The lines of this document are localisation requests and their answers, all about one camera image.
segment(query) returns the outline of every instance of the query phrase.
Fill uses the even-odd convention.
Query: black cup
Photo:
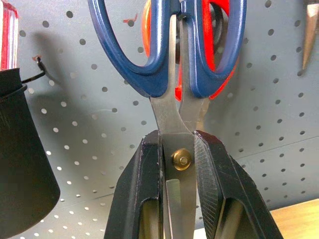
[[[60,189],[34,126],[19,69],[0,72],[0,238],[19,234],[56,205]]]

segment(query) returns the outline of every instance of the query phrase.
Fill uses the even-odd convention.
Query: black holder
[[[37,224],[60,189],[34,126],[19,69],[0,72],[0,238]]]

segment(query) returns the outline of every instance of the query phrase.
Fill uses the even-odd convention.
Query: scissors
[[[146,65],[141,67],[129,61],[121,50],[104,0],[89,0],[91,18],[104,51],[122,77],[142,96],[150,99],[156,117],[163,152],[160,181],[166,239],[193,238],[196,122],[203,99],[218,91],[231,74],[244,33],[246,0],[230,0],[224,52],[216,71],[212,71],[212,62],[207,61],[205,53],[203,3],[202,0],[151,2],[150,57]],[[177,19],[183,77],[183,97],[179,110],[174,92]],[[110,228],[108,224],[106,231],[113,230]]]
[[[205,46],[205,57],[209,65],[209,68],[215,70],[214,54],[216,50],[225,42],[225,30],[227,30],[227,23],[224,22],[223,12],[229,15],[229,0],[203,0],[203,34],[204,34],[204,46]],[[215,20],[215,27],[212,27],[212,20]],[[150,56],[150,39],[151,39],[151,0],[148,0],[145,4],[143,15],[142,15],[142,36],[143,45],[145,49],[146,56]],[[179,30],[177,25],[177,36],[179,36]],[[179,42],[176,45],[176,62],[179,63]],[[220,88],[209,97],[213,100],[217,97],[225,88],[230,78],[233,76],[235,67],[231,74],[227,77],[225,82],[220,86]],[[178,72],[178,85],[175,88],[175,98],[181,101],[181,83],[182,83],[182,70],[181,64],[179,65]]]

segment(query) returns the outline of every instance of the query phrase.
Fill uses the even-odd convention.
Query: wooden surface
[[[319,199],[271,211],[284,239],[319,239]],[[194,239],[205,239],[204,228]]]

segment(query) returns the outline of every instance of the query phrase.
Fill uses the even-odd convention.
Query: blue plastic handle
[[[104,0],[88,0],[91,18],[102,47],[122,77],[142,96],[159,97],[168,83],[169,21],[185,15],[189,38],[191,89],[196,97],[215,93],[236,64],[246,18],[246,0],[230,0],[227,39],[222,59],[212,72],[205,59],[202,32],[202,0],[153,0],[151,2],[150,57],[145,66],[133,64],[121,50],[110,24]]]
[[[153,0],[150,57],[145,66],[133,64],[116,40],[104,0],[88,0],[98,38],[110,61],[122,77],[142,96],[159,97],[168,83],[169,21],[180,12],[178,0]]]
[[[206,98],[220,88],[236,64],[244,35],[246,0],[229,1],[226,43],[216,72],[209,69],[205,58],[202,0],[182,1],[181,12],[186,15],[188,28],[191,90],[196,97]]]

